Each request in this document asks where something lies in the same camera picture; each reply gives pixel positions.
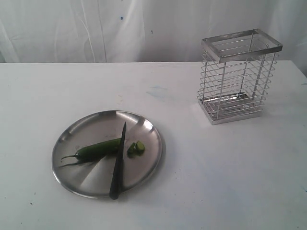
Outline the olive green rounded object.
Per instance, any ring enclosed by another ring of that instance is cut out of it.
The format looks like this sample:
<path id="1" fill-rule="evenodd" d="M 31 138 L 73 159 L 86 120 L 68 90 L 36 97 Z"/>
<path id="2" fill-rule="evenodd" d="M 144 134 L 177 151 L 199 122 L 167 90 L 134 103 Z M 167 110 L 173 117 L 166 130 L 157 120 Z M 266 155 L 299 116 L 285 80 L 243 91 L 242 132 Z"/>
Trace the olive green rounded object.
<path id="1" fill-rule="evenodd" d="M 135 149 L 138 152 L 144 152 L 145 151 L 145 145 L 141 141 L 137 141 L 135 144 Z"/>

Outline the black-handled serrated knife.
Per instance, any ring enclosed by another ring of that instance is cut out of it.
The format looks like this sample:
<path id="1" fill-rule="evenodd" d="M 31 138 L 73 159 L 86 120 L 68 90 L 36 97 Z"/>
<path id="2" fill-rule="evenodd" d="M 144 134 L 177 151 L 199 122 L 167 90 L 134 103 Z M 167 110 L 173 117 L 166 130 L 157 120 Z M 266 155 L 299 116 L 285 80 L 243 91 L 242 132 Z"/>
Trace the black-handled serrated knife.
<path id="1" fill-rule="evenodd" d="M 124 155 L 124 142 L 125 142 L 125 134 L 126 134 L 126 126 L 127 123 L 124 123 L 120 145 L 118 149 L 118 154 L 114 166 L 110 191 L 109 191 L 109 197 L 113 200 L 118 199 L 120 193 L 121 193 L 121 187 L 122 187 L 122 179 L 123 179 L 123 155 Z"/>

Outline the round stainless steel plate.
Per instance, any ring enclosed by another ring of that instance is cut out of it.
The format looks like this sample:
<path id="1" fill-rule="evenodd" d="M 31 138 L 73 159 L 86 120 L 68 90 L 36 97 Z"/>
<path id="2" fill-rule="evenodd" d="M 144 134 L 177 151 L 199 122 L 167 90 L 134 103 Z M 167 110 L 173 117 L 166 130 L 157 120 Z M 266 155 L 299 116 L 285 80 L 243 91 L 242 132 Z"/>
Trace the round stainless steel plate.
<path id="1" fill-rule="evenodd" d="M 57 181 L 67 190 L 84 197 L 109 196 L 116 153 L 92 161 L 81 162 L 73 155 L 77 150 L 99 142 L 121 138 L 127 123 L 123 155 L 122 192 L 147 181 L 163 155 L 163 141 L 156 127 L 145 117 L 121 110 L 102 111 L 88 115 L 70 125 L 58 138 L 52 153 L 52 170 Z M 141 141 L 144 152 L 127 154 L 133 142 Z"/>

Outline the green chili pepper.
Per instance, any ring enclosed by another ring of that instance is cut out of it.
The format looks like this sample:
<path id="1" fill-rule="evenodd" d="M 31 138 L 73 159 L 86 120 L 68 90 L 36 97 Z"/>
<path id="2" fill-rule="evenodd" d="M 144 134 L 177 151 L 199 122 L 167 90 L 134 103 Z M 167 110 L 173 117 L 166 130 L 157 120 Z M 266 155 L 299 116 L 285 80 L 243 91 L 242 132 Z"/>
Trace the green chili pepper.
<path id="1" fill-rule="evenodd" d="M 92 162 L 105 157 L 106 155 L 117 153 L 120 146 L 121 138 L 99 142 L 93 145 L 83 147 L 73 155 L 64 156 L 66 158 L 75 158 L 81 162 Z"/>

